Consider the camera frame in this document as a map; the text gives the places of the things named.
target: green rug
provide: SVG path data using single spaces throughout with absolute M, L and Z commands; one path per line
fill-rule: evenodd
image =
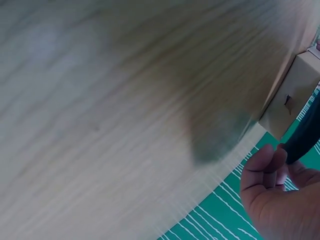
M 318 89 L 314 91 L 296 121 L 283 137 L 284 142 L 296 129 L 318 92 Z M 159 240 L 262 240 L 244 211 L 239 190 L 244 164 L 252 154 L 267 143 L 276 147 L 279 142 L 266 133 L 230 175 L 185 218 L 163 234 Z M 319 159 L 320 142 L 301 161 L 309 168 L 320 169 Z M 290 179 L 287 179 L 284 185 L 287 190 L 297 189 Z

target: wooden table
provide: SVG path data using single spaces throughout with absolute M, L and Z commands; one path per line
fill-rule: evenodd
M 263 135 L 319 7 L 0 1 L 0 239 L 156 238 Z

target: beige box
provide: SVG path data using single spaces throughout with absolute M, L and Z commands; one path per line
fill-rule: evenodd
M 318 51 L 297 55 L 259 123 L 280 140 L 294 122 L 320 81 Z

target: black object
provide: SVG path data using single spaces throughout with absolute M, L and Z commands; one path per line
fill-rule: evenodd
M 298 127 L 282 147 L 287 152 L 287 164 L 293 164 L 312 149 L 320 139 L 320 93 L 315 96 Z

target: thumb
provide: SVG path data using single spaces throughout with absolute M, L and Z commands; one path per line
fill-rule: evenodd
M 320 182 L 320 171 L 306 168 L 300 161 L 288 165 L 289 178 L 299 188 Z

